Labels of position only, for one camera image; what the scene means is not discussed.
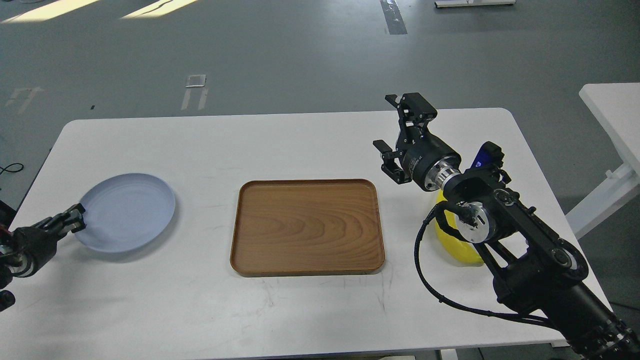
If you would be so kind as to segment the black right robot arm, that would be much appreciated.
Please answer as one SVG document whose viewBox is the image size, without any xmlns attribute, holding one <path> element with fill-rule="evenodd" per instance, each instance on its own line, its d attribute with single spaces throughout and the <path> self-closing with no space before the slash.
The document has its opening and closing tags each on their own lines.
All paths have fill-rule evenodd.
<svg viewBox="0 0 640 360">
<path fill-rule="evenodd" d="M 420 93 L 391 94 L 385 100 L 398 113 L 399 132 L 394 147 L 381 139 L 373 142 L 381 170 L 397 184 L 414 182 L 444 196 L 414 240 L 414 266 L 426 290 L 463 312 L 556 330 L 585 360 L 637 360 L 638 335 L 585 285 L 589 266 L 583 253 L 508 187 L 502 148 L 483 143 L 471 166 L 461 171 L 461 155 L 430 132 L 438 112 Z M 419 251 L 433 220 L 445 234 L 473 246 L 493 276 L 498 303 L 510 313 L 462 305 L 430 285 Z"/>
</svg>

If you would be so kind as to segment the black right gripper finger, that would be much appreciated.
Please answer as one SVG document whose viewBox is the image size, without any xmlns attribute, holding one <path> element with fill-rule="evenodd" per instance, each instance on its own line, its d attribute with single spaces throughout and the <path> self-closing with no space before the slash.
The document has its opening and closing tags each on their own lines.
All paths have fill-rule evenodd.
<svg viewBox="0 0 640 360">
<path fill-rule="evenodd" d="M 389 94 L 385 100 L 398 113 L 400 141 L 417 141 L 429 133 L 428 125 L 437 117 L 437 110 L 420 93 Z"/>
<path fill-rule="evenodd" d="M 398 165 L 396 160 L 402 160 L 405 151 L 402 149 L 392 150 L 392 148 L 384 140 L 374 140 L 372 145 L 380 153 L 382 159 L 381 170 L 398 185 L 410 183 L 412 179 L 406 171 Z"/>
</svg>

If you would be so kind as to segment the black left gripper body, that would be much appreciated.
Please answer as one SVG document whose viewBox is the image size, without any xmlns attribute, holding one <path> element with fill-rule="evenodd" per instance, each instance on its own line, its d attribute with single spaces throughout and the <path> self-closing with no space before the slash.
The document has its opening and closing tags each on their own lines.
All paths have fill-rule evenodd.
<svg viewBox="0 0 640 360">
<path fill-rule="evenodd" d="M 38 226 L 19 227 L 13 231 L 13 239 L 19 253 L 20 265 L 13 268 L 14 277 L 30 277 L 36 274 L 57 253 L 62 226 L 39 223 Z"/>
</svg>

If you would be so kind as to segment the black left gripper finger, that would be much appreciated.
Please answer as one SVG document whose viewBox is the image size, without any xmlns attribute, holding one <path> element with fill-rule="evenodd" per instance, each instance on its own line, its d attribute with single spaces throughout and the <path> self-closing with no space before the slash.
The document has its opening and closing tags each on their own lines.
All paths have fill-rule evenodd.
<svg viewBox="0 0 640 360">
<path fill-rule="evenodd" d="M 76 203 L 64 212 L 60 212 L 53 217 L 47 217 L 35 223 L 36 228 L 61 228 L 62 221 L 74 216 L 83 216 L 86 213 L 85 207 L 81 203 Z"/>
<path fill-rule="evenodd" d="M 57 231 L 58 237 L 65 237 L 68 233 L 77 233 L 87 227 L 83 216 L 71 216 L 64 219 L 60 230 Z"/>
</svg>

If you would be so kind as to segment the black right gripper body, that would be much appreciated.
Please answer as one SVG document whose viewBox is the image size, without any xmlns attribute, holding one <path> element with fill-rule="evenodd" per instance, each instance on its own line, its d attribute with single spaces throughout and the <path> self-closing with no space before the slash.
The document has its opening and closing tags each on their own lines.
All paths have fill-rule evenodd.
<svg viewBox="0 0 640 360">
<path fill-rule="evenodd" d="M 396 143 L 402 178 L 399 183 L 416 183 L 423 191 L 442 190 L 448 180 L 461 174 L 461 156 L 432 133 L 413 137 L 400 135 Z"/>
</svg>

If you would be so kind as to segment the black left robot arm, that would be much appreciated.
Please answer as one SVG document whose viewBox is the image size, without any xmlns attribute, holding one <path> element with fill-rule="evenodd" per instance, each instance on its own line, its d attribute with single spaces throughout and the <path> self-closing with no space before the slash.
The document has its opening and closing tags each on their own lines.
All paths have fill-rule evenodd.
<svg viewBox="0 0 640 360">
<path fill-rule="evenodd" d="M 0 244 L 0 310 L 4 312 L 16 303 L 6 287 L 16 278 L 35 275 L 57 254 L 58 242 L 69 233 L 86 228 L 86 209 L 76 203 L 64 212 L 47 217 L 27 227 L 13 231 L 1 228 Z"/>
</svg>

